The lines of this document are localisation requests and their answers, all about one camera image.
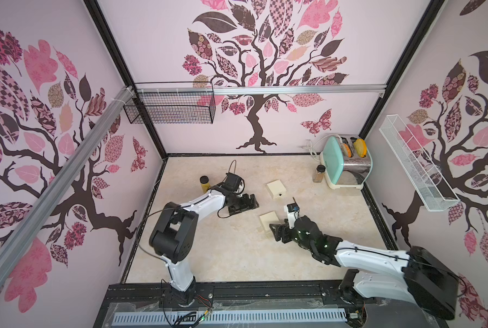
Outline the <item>cream drawer jewelry box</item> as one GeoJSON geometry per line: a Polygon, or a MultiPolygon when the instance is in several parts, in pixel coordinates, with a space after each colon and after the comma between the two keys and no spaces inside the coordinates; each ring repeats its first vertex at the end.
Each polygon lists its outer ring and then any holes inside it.
{"type": "Polygon", "coordinates": [[[281,180],[274,180],[267,183],[266,186],[273,199],[282,198],[287,192],[287,189],[281,180]]]}

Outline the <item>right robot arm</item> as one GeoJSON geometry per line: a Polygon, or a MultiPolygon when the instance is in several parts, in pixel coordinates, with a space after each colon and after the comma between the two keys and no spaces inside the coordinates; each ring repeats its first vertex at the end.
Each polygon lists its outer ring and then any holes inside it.
{"type": "Polygon", "coordinates": [[[358,245],[323,234],[306,216],[269,227],[276,241],[294,242],[316,261],[345,268],[340,290],[349,302],[394,299],[445,321],[455,317],[460,279],[424,247],[398,251],[358,245]]]}

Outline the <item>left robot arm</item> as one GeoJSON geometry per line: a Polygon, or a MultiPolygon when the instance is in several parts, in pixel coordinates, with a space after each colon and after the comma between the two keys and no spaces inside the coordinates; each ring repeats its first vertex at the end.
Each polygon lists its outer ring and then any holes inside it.
{"type": "Polygon", "coordinates": [[[196,279],[187,261],[199,222],[228,209],[229,216],[258,208],[256,196],[246,194],[245,181],[228,172],[222,182],[207,192],[182,204],[167,203],[157,212],[159,219],[149,238],[155,254],[165,263],[174,295],[190,303],[196,292],[196,279]]]}

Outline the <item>yellow spice jar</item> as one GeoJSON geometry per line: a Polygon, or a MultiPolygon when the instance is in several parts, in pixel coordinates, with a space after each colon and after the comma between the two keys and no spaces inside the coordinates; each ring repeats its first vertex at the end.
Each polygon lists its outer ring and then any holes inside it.
{"type": "Polygon", "coordinates": [[[203,194],[207,193],[211,187],[208,176],[201,176],[199,181],[203,194]]]}

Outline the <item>brown spice jar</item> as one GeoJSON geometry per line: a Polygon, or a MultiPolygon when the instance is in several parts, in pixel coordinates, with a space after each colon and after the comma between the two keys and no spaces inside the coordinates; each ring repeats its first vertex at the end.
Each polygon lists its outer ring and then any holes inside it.
{"type": "Polygon", "coordinates": [[[322,164],[317,165],[312,176],[312,181],[314,183],[321,183],[325,177],[325,171],[326,171],[326,167],[324,165],[322,164]]]}

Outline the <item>mint green toaster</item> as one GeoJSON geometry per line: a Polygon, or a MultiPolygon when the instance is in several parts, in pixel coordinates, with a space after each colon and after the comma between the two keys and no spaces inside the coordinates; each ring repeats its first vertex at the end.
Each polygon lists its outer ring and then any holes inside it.
{"type": "Polygon", "coordinates": [[[331,135],[320,153],[320,162],[330,189],[363,189],[373,167],[368,146],[357,135],[331,135]]]}

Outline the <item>aluminium rail back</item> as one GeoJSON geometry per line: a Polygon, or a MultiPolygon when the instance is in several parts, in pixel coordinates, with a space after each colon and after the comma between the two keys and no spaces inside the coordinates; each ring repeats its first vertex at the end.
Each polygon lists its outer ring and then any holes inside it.
{"type": "Polygon", "coordinates": [[[216,96],[227,95],[255,95],[255,94],[344,94],[344,93],[384,93],[383,84],[357,84],[334,86],[252,86],[252,87],[169,87],[169,88],[139,88],[140,93],[156,92],[158,94],[171,92],[175,94],[189,92],[209,92],[216,96]]]}

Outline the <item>aluminium rail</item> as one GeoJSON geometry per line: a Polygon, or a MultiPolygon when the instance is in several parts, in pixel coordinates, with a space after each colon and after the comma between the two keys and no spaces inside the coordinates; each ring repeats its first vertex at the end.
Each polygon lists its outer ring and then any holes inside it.
{"type": "Polygon", "coordinates": [[[383,84],[357,84],[334,86],[252,86],[252,87],[169,87],[169,88],[139,88],[140,93],[156,92],[158,94],[171,92],[175,94],[189,92],[209,92],[216,96],[227,95],[255,95],[255,94],[344,94],[344,93],[384,93],[383,84]]]}
{"type": "Polygon", "coordinates": [[[125,86],[111,100],[105,113],[97,121],[95,128],[90,130],[72,157],[55,176],[54,181],[40,195],[26,218],[18,224],[0,248],[0,287],[5,284],[11,271],[32,244],[43,224],[85,166],[92,152],[98,147],[112,123],[120,115],[124,103],[133,96],[133,87],[125,86]]]}

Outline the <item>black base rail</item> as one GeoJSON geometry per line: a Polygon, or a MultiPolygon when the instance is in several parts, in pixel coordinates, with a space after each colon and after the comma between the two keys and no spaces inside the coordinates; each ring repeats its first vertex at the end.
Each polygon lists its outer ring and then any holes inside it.
{"type": "Polygon", "coordinates": [[[447,327],[419,307],[403,301],[368,299],[347,303],[339,281],[198,283],[196,296],[182,303],[164,281],[156,284],[115,284],[108,287],[94,327],[111,327],[117,312],[331,309],[346,312],[345,323],[197,325],[191,327],[447,327]]]}

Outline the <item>aluminium rail left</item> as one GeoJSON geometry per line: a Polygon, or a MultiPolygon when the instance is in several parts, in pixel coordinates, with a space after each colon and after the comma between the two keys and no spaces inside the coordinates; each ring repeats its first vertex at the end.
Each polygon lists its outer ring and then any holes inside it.
{"type": "Polygon", "coordinates": [[[0,287],[5,284],[11,271],[32,244],[43,224],[85,166],[92,152],[98,147],[112,123],[120,115],[124,103],[133,96],[133,87],[125,86],[111,100],[105,113],[97,121],[95,128],[90,130],[72,157],[55,176],[54,181],[40,195],[26,218],[18,224],[0,248],[0,287]]]}

